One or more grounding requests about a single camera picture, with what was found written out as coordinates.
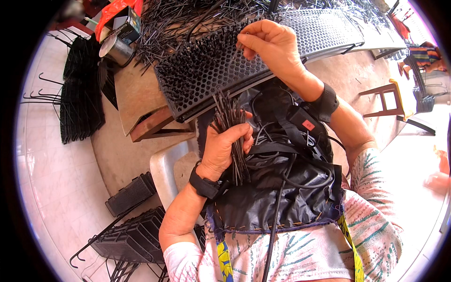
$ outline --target power adapter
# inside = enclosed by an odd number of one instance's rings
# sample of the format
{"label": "power adapter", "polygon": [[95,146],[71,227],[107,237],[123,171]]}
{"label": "power adapter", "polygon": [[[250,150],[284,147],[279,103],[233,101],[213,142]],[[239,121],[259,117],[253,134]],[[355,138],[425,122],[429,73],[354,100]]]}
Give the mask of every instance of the power adapter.
{"label": "power adapter", "polygon": [[299,106],[290,106],[287,120],[294,124],[300,131],[307,132],[312,136],[319,136],[323,127],[306,110]]}

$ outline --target colorful striped cloth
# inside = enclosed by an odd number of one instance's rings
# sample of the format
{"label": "colorful striped cloth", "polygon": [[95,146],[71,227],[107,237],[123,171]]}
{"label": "colorful striped cloth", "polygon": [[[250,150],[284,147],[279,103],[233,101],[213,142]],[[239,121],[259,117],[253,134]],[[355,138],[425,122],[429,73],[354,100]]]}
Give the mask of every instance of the colorful striped cloth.
{"label": "colorful striped cloth", "polygon": [[[365,281],[384,281],[401,256],[402,232],[394,211],[393,187],[383,176],[376,149],[360,153],[351,170],[351,185],[344,199],[345,218],[352,241],[363,262]],[[226,234],[233,280],[260,282],[269,235]],[[218,249],[206,229],[205,253],[193,243],[171,245],[164,253],[171,281],[223,281]],[[352,249],[337,225],[329,224],[279,233],[269,276],[271,281],[308,281],[325,278],[354,279]]]}
{"label": "colorful striped cloth", "polygon": [[418,66],[432,65],[433,62],[440,60],[434,47],[410,47],[410,54],[417,60]]}

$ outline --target yellow lanyard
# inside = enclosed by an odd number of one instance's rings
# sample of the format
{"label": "yellow lanyard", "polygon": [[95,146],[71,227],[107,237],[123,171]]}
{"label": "yellow lanyard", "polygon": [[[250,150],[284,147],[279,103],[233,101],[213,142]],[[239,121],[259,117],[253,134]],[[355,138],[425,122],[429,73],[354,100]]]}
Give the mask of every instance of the yellow lanyard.
{"label": "yellow lanyard", "polygon": [[351,234],[349,233],[348,224],[345,220],[345,213],[341,215],[341,217],[337,220],[338,226],[341,229],[341,232],[343,232],[343,235],[345,236],[346,240],[348,240],[349,245],[352,247],[352,251],[354,252],[354,271],[355,271],[355,282],[364,282],[364,269],[362,265],[362,260],[359,257],[359,254],[357,253],[357,250],[355,249],[354,243],[351,239]]}
{"label": "yellow lanyard", "polygon": [[[354,268],[355,268],[355,282],[364,282],[364,269],[362,265],[362,260],[355,249],[354,243],[352,242],[351,235],[349,233],[348,225],[345,220],[345,215],[342,214],[337,220],[338,226],[343,232],[343,235],[348,240],[349,245],[352,247],[354,253]],[[233,270],[232,263],[230,261],[229,248],[227,247],[226,241],[217,242],[216,247],[218,250],[219,267],[222,273],[222,280],[224,282],[233,282]]]}

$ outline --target wrist strap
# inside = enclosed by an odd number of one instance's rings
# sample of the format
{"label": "wrist strap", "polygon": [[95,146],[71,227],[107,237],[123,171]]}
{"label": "wrist strap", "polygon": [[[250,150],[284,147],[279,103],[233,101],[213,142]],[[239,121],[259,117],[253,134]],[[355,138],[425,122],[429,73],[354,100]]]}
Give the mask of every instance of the wrist strap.
{"label": "wrist strap", "polygon": [[335,91],[328,84],[324,83],[324,90],[321,96],[313,102],[308,103],[315,109],[319,121],[330,123],[331,115],[340,104]]}
{"label": "wrist strap", "polygon": [[189,182],[196,189],[197,195],[213,199],[218,193],[219,185],[217,182],[208,180],[207,178],[202,179],[200,178],[200,176],[197,175],[196,168],[198,167],[200,162],[201,161],[198,161],[194,166],[193,170],[191,171]]}

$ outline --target cardboard box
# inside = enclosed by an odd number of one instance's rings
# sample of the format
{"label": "cardboard box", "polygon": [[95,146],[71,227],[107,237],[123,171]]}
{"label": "cardboard box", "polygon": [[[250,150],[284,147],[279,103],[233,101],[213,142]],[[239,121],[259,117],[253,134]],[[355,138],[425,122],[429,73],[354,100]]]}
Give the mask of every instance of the cardboard box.
{"label": "cardboard box", "polygon": [[141,19],[130,6],[127,6],[106,22],[105,26],[113,30],[111,34],[116,34],[122,41],[130,45],[140,36]]}

